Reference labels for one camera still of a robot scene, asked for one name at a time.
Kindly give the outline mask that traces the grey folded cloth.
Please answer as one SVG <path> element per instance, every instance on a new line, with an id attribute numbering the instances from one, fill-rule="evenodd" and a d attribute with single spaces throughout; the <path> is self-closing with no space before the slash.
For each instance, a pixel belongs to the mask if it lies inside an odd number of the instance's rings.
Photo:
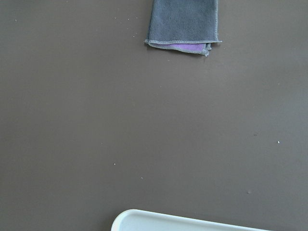
<path id="1" fill-rule="evenodd" d="M 145 44 L 208 56 L 218 39 L 217 0 L 154 0 Z"/>

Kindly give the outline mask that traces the white rectangular tray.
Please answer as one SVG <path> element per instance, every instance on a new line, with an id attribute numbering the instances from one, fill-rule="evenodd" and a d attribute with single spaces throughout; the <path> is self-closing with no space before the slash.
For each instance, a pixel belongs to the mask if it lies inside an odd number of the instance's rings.
<path id="1" fill-rule="evenodd" d="M 114 220 L 112 231 L 255 231 L 256 228 L 235 226 L 193 218 L 129 209 Z"/>

